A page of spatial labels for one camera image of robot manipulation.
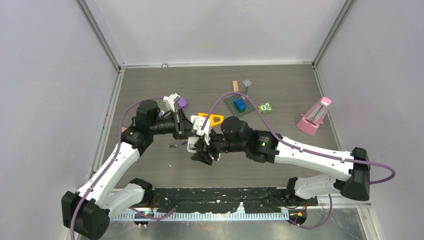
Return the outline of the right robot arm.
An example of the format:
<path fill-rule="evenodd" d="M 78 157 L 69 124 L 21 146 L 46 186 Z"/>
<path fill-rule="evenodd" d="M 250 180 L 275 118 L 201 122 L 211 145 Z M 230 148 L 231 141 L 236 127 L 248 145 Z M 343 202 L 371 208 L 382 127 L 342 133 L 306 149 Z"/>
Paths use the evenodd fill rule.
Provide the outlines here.
<path fill-rule="evenodd" d="M 370 199 L 370 167 L 364 148 L 333 151 L 296 142 L 277 133 L 254 130 L 235 116 L 221 123 L 222 133 L 216 133 L 210 120 L 192 115 L 193 137 L 187 150 L 194 161 L 211 165 L 224 153 L 244 152 L 257 163 L 290 164 L 320 172 L 313 177 L 289 179 L 285 198 L 291 205 L 316 196 L 341 194 L 355 201 Z"/>

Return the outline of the white remote control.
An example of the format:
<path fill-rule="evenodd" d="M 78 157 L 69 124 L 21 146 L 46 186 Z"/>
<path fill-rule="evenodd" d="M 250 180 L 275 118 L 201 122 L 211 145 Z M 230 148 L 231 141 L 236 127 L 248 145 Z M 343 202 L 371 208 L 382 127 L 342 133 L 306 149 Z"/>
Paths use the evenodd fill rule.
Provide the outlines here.
<path fill-rule="evenodd" d="M 195 154 L 197 152 L 198 148 L 196 147 L 196 143 L 198 140 L 199 140 L 199 137 L 195 137 L 195 136 L 189 137 L 187 139 L 187 151 L 189 153 Z"/>

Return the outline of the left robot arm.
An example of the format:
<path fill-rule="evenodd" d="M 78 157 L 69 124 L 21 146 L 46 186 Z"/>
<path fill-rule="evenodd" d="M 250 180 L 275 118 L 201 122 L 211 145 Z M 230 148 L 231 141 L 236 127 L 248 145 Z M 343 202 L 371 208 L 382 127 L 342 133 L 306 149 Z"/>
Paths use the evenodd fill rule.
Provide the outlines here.
<path fill-rule="evenodd" d="M 135 103 L 136 115 L 131 125 L 119 133 L 117 144 L 106 162 L 75 192 L 67 191 L 61 199 L 63 225 L 90 240 L 100 239 L 112 219 L 133 205 L 148 207 L 154 201 L 153 185 L 135 178 L 117 193 L 113 188 L 124 173 L 153 143 L 155 135 L 171 134 L 175 140 L 192 137 L 193 124 L 184 110 L 168 108 L 159 116 L 156 98 Z"/>

